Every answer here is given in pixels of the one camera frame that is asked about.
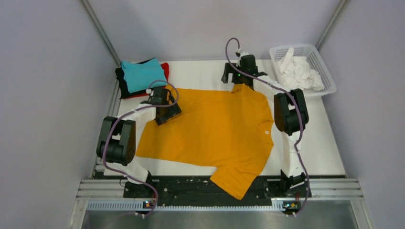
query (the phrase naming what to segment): turquoise cloth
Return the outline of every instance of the turquoise cloth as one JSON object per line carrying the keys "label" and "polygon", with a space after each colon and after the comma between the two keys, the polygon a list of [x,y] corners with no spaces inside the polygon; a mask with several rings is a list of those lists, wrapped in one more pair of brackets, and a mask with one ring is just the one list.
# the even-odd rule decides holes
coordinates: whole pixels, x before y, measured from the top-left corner
{"label": "turquoise cloth", "polygon": [[[149,88],[149,84],[155,80],[167,82],[164,70],[156,58],[143,64],[123,61],[121,62],[121,67],[124,71],[124,80],[127,82],[129,93],[146,90]],[[152,87],[166,85],[167,83],[164,82],[156,82]]]}

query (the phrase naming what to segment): plastic basket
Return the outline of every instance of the plastic basket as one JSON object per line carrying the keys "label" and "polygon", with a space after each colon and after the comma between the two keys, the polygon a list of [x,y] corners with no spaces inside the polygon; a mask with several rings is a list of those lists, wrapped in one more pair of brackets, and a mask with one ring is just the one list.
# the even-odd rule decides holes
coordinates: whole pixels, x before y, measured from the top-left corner
{"label": "plastic basket", "polygon": [[[312,69],[319,72],[320,78],[322,79],[323,86],[325,87],[323,90],[314,91],[312,89],[304,90],[304,95],[306,97],[314,97],[314,96],[323,96],[326,94],[331,94],[336,92],[336,84],[328,71],[328,68],[325,65],[322,57],[320,56],[318,50],[315,46],[311,44],[294,44],[294,45],[283,45],[278,46],[270,49],[270,57],[273,66],[276,66],[276,61],[281,60],[283,58],[288,49],[292,47],[294,48],[294,56],[306,56],[308,57],[307,61]],[[280,79],[280,71],[278,68],[274,68],[274,72],[277,77],[277,81],[282,84]]]}

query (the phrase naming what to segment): crumpled white fabric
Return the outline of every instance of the crumpled white fabric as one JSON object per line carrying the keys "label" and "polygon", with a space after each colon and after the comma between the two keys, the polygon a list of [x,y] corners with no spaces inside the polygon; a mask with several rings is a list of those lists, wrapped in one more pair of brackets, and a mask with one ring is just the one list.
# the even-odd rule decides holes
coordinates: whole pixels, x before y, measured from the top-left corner
{"label": "crumpled white fabric", "polygon": [[294,48],[289,48],[286,55],[276,62],[276,69],[280,72],[280,84],[291,89],[324,89],[320,75],[311,69],[306,56],[294,56]]}

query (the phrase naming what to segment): white wall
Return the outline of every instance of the white wall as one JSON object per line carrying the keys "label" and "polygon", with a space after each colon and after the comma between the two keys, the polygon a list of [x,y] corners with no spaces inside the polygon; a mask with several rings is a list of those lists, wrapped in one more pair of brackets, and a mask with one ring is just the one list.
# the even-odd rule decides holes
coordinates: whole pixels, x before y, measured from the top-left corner
{"label": "white wall", "polygon": [[347,172],[377,228],[404,228],[405,1],[354,0],[321,55],[338,90],[324,97]]}
{"label": "white wall", "polygon": [[114,80],[78,0],[0,2],[0,228],[64,228]]}
{"label": "white wall", "polygon": [[89,2],[121,59],[174,61],[223,60],[231,37],[266,59],[276,45],[315,44],[339,0]]}

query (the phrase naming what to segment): orange t-shirt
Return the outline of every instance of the orange t-shirt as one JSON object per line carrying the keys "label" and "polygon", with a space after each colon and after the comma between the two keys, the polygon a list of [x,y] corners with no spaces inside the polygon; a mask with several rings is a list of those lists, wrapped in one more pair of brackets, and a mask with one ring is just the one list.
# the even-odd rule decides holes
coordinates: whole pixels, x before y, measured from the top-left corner
{"label": "orange t-shirt", "polygon": [[273,147],[267,98],[243,84],[232,93],[178,90],[182,113],[160,126],[148,122],[136,155],[215,166],[211,181],[242,199]]}

